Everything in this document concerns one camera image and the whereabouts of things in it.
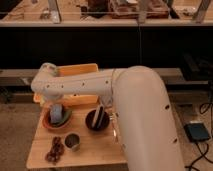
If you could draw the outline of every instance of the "wooden table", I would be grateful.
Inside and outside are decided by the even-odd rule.
[[[43,127],[42,119],[48,110],[43,108],[28,156],[27,168],[39,169],[126,163],[121,143],[116,141],[114,137],[112,121],[105,130],[100,132],[89,130],[85,125],[86,115],[95,107],[96,104],[72,107],[73,114],[70,124],[57,132],[50,132]],[[45,160],[45,155],[51,148],[52,138],[60,136],[64,144],[64,139],[69,133],[77,133],[80,136],[80,149],[72,152],[65,146],[65,152],[60,161],[55,165],[48,163]]]
[[[201,0],[174,0],[173,7],[175,6],[194,6],[198,8]],[[81,17],[80,6],[87,6],[87,0],[58,0],[58,7],[60,10],[62,21],[81,21],[87,20],[87,18]],[[50,19],[41,20],[40,16],[42,12],[49,8],[48,0],[38,0],[38,3],[32,4],[31,0],[22,0],[8,15],[3,19],[4,21],[51,21]],[[177,11],[180,15],[180,19],[191,19],[192,17],[187,17],[183,15],[182,11]],[[108,15],[102,17],[101,21],[112,20]],[[206,13],[205,19],[213,19],[213,5],[210,7]]]

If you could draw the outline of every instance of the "black cable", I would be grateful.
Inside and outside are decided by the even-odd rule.
[[[202,150],[200,149],[199,144],[196,144],[196,146],[197,146],[200,154],[203,154]],[[206,159],[206,161],[208,161],[209,163],[213,164],[213,161],[211,159],[209,159],[206,155],[204,156],[204,158]]]
[[[210,100],[207,103],[203,103],[199,107],[200,114],[205,114],[210,109],[210,127],[211,127],[211,137],[213,138],[213,81],[209,82],[210,84]]]
[[[205,156],[206,156],[206,154],[207,154],[208,152],[209,152],[209,144],[206,143],[206,150],[205,150],[205,152],[203,153],[203,152],[201,151],[201,152],[200,152],[201,155],[200,155],[198,158],[196,158],[195,160],[193,160],[189,166],[185,166],[185,168],[188,168],[188,169],[189,169],[188,171],[191,171],[192,169],[193,169],[193,170],[196,170],[196,171],[200,171],[199,169],[197,169],[197,168],[194,167],[193,165],[194,165],[196,162],[198,162],[200,159],[205,158]]]
[[[139,17],[137,19],[137,24],[138,24],[138,33],[139,33],[139,63],[140,65],[142,65],[142,33],[141,33],[141,27],[140,27],[140,21],[139,21]]]

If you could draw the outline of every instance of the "floor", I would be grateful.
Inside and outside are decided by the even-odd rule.
[[[199,156],[199,152],[195,145],[189,143],[182,129],[183,120],[180,119],[180,110],[177,107],[182,103],[192,103],[196,107],[195,112],[198,113],[197,107],[208,101],[205,92],[189,92],[189,93],[170,93],[173,114],[176,122],[177,132],[181,143],[183,159],[186,165]],[[0,165],[4,171],[26,171],[26,160],[31,146],[31,141],[35,133],[36,125],[39,118],[40,107],[33,103],[9,103],[0,104]],[[198,116],[204,121],[206,127],[210,129],[210,113]],[[213,142],[208,141],[210,151],[208,157],[213,159]],[[213,165],[207,163],[204,159],[196,165],[201,171],[213,170]],[[112,165],[99,167],[80,167],[72,168],[71,171],[128,171],[126,165]]]

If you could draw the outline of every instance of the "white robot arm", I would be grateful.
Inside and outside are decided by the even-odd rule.
[[[41,66],[31,88],[54,100],[64,94],[96,94],[118,113],[130,171],[184,171],[169,98],[153,70],[136,66],[58,77],[57,67]]]

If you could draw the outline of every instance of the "cup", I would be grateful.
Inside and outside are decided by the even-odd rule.
[[[69,134],[65,138],[65,145],[73,152],[77,151],[80,147],[80,137],[77,134]]]

